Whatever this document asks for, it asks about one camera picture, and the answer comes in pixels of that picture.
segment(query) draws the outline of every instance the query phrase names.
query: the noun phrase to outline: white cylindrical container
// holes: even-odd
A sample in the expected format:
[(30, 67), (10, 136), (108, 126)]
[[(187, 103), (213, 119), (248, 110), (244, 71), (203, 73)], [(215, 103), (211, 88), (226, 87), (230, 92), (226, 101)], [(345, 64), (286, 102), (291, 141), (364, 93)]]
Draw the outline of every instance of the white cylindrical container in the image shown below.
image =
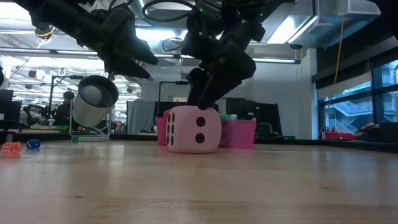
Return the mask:
[(96, 126), (111, 112), (119, 98), (116, 85), (100, 75), (82, 79), (73, 100), (73, 119), (86, 127)]

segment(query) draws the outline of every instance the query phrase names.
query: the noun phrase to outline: pink container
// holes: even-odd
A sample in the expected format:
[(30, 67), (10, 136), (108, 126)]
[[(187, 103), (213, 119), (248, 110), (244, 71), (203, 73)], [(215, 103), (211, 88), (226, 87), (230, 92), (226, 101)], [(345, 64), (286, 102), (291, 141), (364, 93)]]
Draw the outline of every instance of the pink container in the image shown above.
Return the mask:
[(222, 120), (220, 147), (252, 148), (256, 121)]
[(156, 126), (157, 126), (157, 141), (160, 146), (166, 146), (166, 122), (167, 118), (157, 118)]

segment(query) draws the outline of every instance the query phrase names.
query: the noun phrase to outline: blue die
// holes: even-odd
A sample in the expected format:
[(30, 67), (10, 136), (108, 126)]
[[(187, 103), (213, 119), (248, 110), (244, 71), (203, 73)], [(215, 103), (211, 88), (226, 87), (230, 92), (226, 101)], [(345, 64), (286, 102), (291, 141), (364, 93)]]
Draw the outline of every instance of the blue die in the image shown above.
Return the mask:
[(26, 142), (26, 147), (28, 149), (38, 149), (40, 148), (40, 140), (29, 140)]

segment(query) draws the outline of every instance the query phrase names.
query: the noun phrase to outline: orange translucent die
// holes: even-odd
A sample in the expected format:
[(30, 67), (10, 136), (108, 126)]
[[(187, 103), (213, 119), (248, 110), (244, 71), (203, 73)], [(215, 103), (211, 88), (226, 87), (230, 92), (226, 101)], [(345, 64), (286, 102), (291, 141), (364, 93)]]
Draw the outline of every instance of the orange translucent die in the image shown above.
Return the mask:
[(21, 153), (22, 144), (20, 142), (7, 142), (1, 147), (1, 152), (4, 155), (18, 155)]

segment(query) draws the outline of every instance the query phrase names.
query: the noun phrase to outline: wooden tabletop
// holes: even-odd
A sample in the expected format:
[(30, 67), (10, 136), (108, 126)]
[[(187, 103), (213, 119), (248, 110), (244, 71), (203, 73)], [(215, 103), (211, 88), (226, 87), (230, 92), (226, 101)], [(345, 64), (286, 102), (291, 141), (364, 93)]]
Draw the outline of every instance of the wooden tabletop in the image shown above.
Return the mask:
[(398, 223), (395, 154), (156, 142), (43, 142), (0, 158), (0, 223)]

